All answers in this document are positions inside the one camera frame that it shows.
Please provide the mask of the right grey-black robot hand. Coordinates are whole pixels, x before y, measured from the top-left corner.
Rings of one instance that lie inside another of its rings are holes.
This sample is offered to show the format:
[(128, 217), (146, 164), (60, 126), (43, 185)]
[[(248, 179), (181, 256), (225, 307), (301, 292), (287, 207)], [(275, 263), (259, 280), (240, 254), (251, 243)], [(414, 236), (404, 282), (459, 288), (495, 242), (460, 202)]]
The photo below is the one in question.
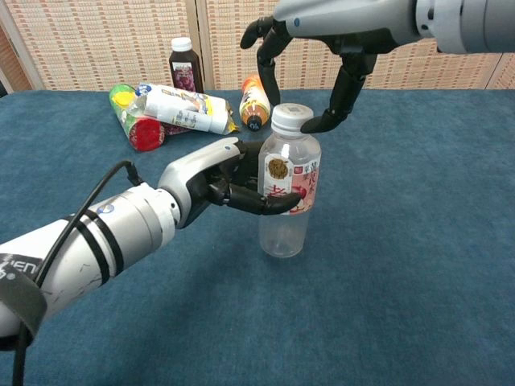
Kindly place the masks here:
[(281, 100), (275, 59), (292, 39), (321, 41), (342, 59), (329, 106), (301, 128), (302, 133), (325, 133), (352, 112), (380, 54), (421, 38), (414, 1), (280, 1), (271, 16), (246, 27), (240, 46), (248, 49), (262, 41), (257, 69), (272, 105)]

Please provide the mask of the left grey-black robot hand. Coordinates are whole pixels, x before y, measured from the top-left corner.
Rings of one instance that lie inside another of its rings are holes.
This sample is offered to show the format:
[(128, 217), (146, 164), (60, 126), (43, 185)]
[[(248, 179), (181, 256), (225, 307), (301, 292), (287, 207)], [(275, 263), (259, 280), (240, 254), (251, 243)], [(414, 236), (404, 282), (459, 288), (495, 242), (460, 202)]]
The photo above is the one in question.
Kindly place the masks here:
[(280, 215), (300, 201), (298, 193), (258, 193), (258, 155), (263, 142), (222, 138), (169, 163), (158, 187), (176, 201), (177, 228), (186, 228), (206, 208), (228, 206), (260, 216)]

